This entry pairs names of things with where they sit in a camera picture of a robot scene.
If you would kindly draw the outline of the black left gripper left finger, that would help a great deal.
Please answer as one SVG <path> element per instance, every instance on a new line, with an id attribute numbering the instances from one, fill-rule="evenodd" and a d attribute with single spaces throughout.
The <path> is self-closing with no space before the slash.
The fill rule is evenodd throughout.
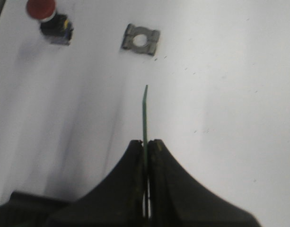
<path id="1" fill-rule="evenodd" d="M 109 175 L 72 203 L 13 192 L 0 206 L 0 227 L 141 227 L 142 162 L 142 142 L 130 141 Z"/>

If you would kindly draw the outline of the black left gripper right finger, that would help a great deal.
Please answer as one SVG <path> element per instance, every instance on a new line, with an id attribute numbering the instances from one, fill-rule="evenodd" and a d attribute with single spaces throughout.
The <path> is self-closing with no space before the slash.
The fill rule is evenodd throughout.
<path id="1" fill-rule="evenodd" d="M 162 140 L 151 140 L 149 181 L 155 227 L 258 227 L 256 218 L 196 181 Z"/>

